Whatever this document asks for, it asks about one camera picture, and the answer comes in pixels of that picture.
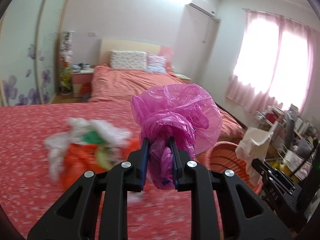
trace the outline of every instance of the orange cloth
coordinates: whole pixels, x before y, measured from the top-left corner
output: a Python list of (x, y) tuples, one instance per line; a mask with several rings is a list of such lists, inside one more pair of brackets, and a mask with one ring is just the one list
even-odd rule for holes
[[(96, 162), (95, 152), (97, 149), (98, 145), (96, 144), (70, 144), (63, 162), (64, 172), (60, 177), (62, 187), (65, 191), (86, 171), (94, 171), (95, 173), (106, 172), (106, 170), (99, 167)], [(129, 146), (121, 150), (122, 158), (126, 160), (131, 152), (139, 149), (139, 140), (131, 139)]]

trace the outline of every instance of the bag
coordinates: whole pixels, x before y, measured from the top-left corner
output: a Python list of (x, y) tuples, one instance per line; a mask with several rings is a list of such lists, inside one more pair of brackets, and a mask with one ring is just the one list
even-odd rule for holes
[(148, 178), (160, 189), (174, 188), (172, 153), (167, 147), (173, 136), (177, 147), (195, 154), (213, 146), (220, 135), (222, 118), (209, 93), (196, 84), (152, 87), (131, 100), (133, 117), (141, 127), (140, 144), (150, 141)]

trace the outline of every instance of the green cloth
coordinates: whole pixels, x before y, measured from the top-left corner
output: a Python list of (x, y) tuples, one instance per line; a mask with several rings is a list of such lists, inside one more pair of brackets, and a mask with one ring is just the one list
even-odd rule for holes
[(104, 140), (98, 135), (96, 131), (90, 131), (86, 133), (84, 136), (82, 136), (82, 141), (90, 144), (102, 144), (104, 143)]

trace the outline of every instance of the pillow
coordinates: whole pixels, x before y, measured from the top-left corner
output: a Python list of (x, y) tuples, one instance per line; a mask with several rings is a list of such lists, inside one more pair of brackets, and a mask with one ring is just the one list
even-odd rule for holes
[(111, 68), (118, 70), (147, 70), (147, 53), (138, 51), (111, 51)]
[(166, 57), (148, 54), (147, 72), (167, 74), (166, 61)]

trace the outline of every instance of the white fabric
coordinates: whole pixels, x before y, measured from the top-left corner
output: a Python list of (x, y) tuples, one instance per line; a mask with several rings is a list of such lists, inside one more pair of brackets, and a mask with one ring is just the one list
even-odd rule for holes
[(111, 51), (110, 66), (117, 70), (147, 70), (147, 53), (138, 51)]
[(56, 182), (63, 171), (63, 158), (69, 148), (70, 143), (85, 145), (82, 137), (89, 131), (95, 130), (100, 137), (108, 142), (111, 147), (125, 147), (129, 144), (128, 140), (131, 133), (127, 129), (113, 127), (104, 120), (85, 120), (83, 118), (69, 118), (68, 123), (71, 131), (56, 133), (46, 140), (44, 144), (49, 150), (49, 176)]
[(249, 175), (249, 181), (257, 185), (261, 179), (260, 174), (251, 166), (254, 159), (258, 158), (262, 162), (266, 158), (268, 147), (271, 141), (273, 131), (266, 132), (257, 128), (250, 127), (236, 148), (237, 158), (244, 160), (246, 172)]

